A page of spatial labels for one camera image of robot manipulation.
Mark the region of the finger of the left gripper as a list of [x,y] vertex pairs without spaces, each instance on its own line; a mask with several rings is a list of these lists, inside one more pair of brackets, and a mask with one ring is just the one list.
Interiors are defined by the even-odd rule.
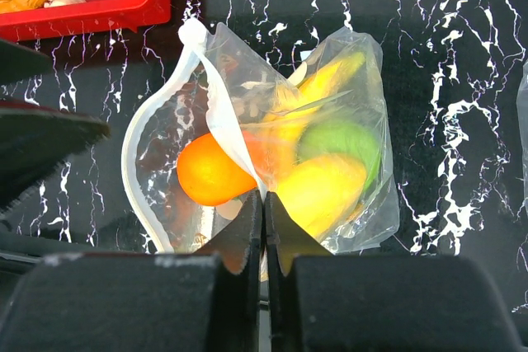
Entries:
[[111,135],[98,118],[1,99],[1,210],[52,175],[60,164]]
[[53,62],[49,56],[23,45],[1,39],[1,84],[9,84],[47,73],[52,67]]

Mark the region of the yellow toy mango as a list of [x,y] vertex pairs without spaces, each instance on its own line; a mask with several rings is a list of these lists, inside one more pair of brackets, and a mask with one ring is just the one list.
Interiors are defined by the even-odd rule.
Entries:
[[294,167],[275,192],[292,220],[322,241],[356,207],[366,179],[360,160],[324,154]]

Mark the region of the green toy apple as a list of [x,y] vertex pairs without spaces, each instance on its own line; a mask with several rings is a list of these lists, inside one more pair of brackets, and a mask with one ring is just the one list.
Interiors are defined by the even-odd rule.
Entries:
[[297,159],[304,162],[325,153],[360,160],[367,173],[364,190],[368,190],[379,172],[382,146],[378,136],[365,126],[350,120],[323,120],[303,132],[297,144]]

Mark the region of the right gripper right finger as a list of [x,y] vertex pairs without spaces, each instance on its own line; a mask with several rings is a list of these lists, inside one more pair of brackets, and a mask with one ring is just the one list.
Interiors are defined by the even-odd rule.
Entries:
[[266,233],[266,259],[269,283],[271,349],[301,351],[301,286],[295,272],[295,259],[301,256],[330,256],[287,213],[278,195],[269,192],[263,204]]

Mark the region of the polka dot zip bag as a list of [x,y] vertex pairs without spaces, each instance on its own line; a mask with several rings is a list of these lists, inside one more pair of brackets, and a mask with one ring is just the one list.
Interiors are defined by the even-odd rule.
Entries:
[[383,52],[342,27],[289,76],[226,25],[178,31],[171,77],[136,111],[121,149],[127,198],[155,248],[191,252],[251,190],[334,254],[377,247],[399,226]]

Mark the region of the orange toy orange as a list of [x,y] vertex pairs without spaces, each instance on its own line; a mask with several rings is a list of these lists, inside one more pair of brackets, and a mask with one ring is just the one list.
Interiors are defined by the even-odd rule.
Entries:
[[254,177],[225,153],[211,133],[185,146],[176,171],[182,190],[204,206],[224,204],[257,187]]

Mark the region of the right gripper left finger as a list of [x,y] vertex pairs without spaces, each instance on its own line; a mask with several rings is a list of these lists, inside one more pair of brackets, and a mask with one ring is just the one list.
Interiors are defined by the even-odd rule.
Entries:
[[197,251],[199,255],[215,255],[222,260],[214,278],[208,351],[259,348],[262,224],[261,195],[252,190],[235,219]]

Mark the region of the yellow toy banana bunch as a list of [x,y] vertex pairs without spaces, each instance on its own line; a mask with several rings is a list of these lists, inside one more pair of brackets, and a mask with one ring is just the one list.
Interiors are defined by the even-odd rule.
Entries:
[[275,103],[262,120],[273,125],[261,129],[257,136],[274,144],[297,141],[309,117],[321,108],[321,100],[336,94],[364,63],[362,52],[336,57],[302,82],[297,94],[279,85],[275,91]]

